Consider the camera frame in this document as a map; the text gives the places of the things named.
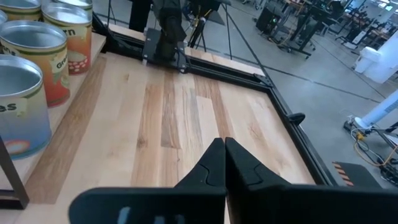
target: workbench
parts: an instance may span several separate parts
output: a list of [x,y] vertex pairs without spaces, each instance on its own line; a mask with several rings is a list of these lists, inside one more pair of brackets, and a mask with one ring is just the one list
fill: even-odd
[[[145,40],[136,31],[109,27]],[[104,42],[94,35],[93,55]],[[199,50],[185,53],[262,74]],[[0,210],[2,224],[68,223],[71,201],[94,187],[173,187],[217,137],[235,138],[291,183],[315,184],[266,94],[110,52],[94,58],[86,75],[71,78],[71,99],[50,109],[48,147],[14,161],[30,204],[24,211]],[[4,177],[0,185],[7,188]]]

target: metal frame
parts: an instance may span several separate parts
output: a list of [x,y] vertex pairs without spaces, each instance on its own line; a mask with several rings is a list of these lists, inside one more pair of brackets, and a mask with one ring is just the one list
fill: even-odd
[[25,209],[29,203],[24,184],[12,163],[6,146],[0,137],[0,167],[4,171],[13,190],[0,190],[0,209]]
[[[103,52],[112,52],[138,60],[145,59],[142,55],[142,50],[145,45],[144,41],[112,31],[108,33],[108,30],[101,28],[102,23],[97,24],[98,27],[95,25],[96,24],[94,23],[94,28],[97,33],[106,35],[108,37],[106,39]],[[134,48],[124,47],[115,41],[115,39],[113,39],[114,37],[118,40],[122,40],[125,44],[134,46]],[[296,119],[292,119],[292,117],[294,117],[296,114],[292,114],[292,111],[289,109],[283,97],[280,95],[278,89],[275,87],[274,83],[266,72],[264,76],[250,74],[199,58],[191,56],[186,56],[186,58],[190,64],[190,67],[187,68],[189,73],[266,93],[271,99],[272,104],[274,105],[280,119],[292,138],[297,150],[302,156],[302,159],[310,171],[315,183],[330,186],[338,185],[336,180],[332,177],[331,172],[328,170],[327,166],[322,161],[315,148],[312,146],[307,135],[300,127],[300,121],[297,122]]]

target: gray floor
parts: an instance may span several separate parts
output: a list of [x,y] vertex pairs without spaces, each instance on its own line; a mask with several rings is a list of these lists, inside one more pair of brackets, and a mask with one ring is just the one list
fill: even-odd
[[[365,163],[357,155],[353,149],[353,139],[343,130],[342,125],[351,114],[365,115],[389,96],[398,85],[392,81],[382,85],[377,84],[355,73],[351,66],[357,56],[339,42],[334,41],[335,36],[331,34],[324,37],[314,35],[312,40],[316,50],[312,52],[313,55],[308,60],[305,60],[305,56],[301,54],[283,52],[275,44],[261,37],[254,27],[252,18],[258,17],[260,11],[256,11],[251,6],[242,5],[237,0],[232,0],[232,3],[232,6],[228,7],[229,14],[265,66],[291,110],[306,114],[302,127],[335,179],[343,183],[331,162],[352,162],[368,168],[383,187],[394,188],[393,185],[380,178],[378,168]],[[118,20],[116,23],[127,26],[131,2],[112,0],[112,7]],[[107,15],[108,0],[96,0],[94,11]],[[226,22],[226,13],[222,7],[219,9],[219,14]],[[152,14],[149,16],[147,25],[155,27]],[[182,25],[186,28],[188,22],[183,21]],[[229,20],[229,31],[233,60],[258,67],[231,20]],[[229,58],[226,26],[207,22],[204,36],[209,52]],[[397,117],[398,112],[395,110],[378,125],[386,128],[395,123]],[[368,144],[373,151],[384,156],[391,151],[386,143],[376,136],[371,138]]]

